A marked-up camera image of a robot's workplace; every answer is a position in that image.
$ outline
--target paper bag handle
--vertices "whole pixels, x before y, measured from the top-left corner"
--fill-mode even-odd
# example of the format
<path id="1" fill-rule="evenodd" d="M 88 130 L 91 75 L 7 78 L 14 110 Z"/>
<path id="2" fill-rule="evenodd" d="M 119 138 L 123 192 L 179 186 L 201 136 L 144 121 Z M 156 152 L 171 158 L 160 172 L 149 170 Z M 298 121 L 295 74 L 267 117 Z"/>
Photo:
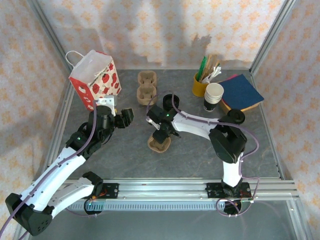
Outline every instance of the paper bag handle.
<path id="1" fill-rule="evenodd" d="M 65 60 L 73 67 L 73 68 L 75 68 L 75 66 L 68 60 L 68 58 L 67 58 L 67 55 L 69 54 L 69 53 L 71 53 L 71 52 L 74 52 L 74 53 L 76 53 L 76 54 L 79 54 L 81 57 L 84 57 L 81 53 L 79 53 L 79 52 L 77 52 L 77 51 L 74 51 L 74 50 L 71 50 L 71 51 L 68 51 L 66 54 L 65 54 Z"/>

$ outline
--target green straw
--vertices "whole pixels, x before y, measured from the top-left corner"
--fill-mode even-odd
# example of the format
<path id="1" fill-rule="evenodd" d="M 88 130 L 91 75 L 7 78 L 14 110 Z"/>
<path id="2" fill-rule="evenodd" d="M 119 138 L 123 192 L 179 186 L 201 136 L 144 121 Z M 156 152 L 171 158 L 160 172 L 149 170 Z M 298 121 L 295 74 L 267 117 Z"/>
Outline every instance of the green straw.
<path id="1" fill-rule="evenodd" d="M 207 57 L 204 56 L 203 59 L 202 59 L 199 71 L 198 71 L 197 79 L 196 79 L 198 82 L 199 82 L 199 78 L 201 77 L 201 75 L 202 75 L 202 73 L 203 73 L 203 71 L 205 69 L 206 63 L 207 63 Z"/>

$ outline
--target blue book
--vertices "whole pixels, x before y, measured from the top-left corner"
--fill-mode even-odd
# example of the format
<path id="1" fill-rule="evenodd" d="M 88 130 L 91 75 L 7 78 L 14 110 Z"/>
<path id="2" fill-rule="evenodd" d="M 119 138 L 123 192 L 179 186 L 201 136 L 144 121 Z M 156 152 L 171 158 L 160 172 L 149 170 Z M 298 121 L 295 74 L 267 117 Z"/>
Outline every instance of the blue book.
<path id="1" fill-rule="evenodd" d="M 219 84 L 224 89 L 222 100 L 230 109 L 245 111 L 264 100 L 243 74 L 221 81 Z"/>

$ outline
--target patterned backdrop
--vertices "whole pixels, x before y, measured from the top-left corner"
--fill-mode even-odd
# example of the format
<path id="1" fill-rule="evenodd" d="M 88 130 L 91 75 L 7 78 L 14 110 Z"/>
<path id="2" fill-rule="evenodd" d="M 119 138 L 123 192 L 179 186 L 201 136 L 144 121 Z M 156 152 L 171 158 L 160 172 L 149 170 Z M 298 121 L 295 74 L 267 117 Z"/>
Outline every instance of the patterned backdrop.
<path id="1" fill-rule="evenodd" d="M 320 5 L 300 0 L 255 76 L 277 150 L 320 236 Z"/>
<path id="2" fill-rule="evenodd" d="M 118 69 L 194 69 L 204 54 L 249 68 L 284 0 L 39 2 L 66 51 L 103 51 Z"/>
<path id="3" fill-rule="evenodd" d="M 68 82 L 25 0 L 0 1 L 0 226 L 6 197 L 32 182 L 44 160 Z M 12 239 L 10 222 L 2 239 Z"/>

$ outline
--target white paper cup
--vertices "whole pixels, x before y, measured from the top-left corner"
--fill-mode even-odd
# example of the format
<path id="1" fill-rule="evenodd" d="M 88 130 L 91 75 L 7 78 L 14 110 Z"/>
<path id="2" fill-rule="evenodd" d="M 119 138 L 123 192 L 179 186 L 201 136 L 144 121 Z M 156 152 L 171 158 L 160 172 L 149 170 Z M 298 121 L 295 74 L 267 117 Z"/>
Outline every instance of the white paper cup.
<path id="1" fill-rule="evenodd" d="M 219 83 L 210 83 L 204 93 L 204 109 L 209 112 L 213 111 L 220 102 L 224 91 Z"/>

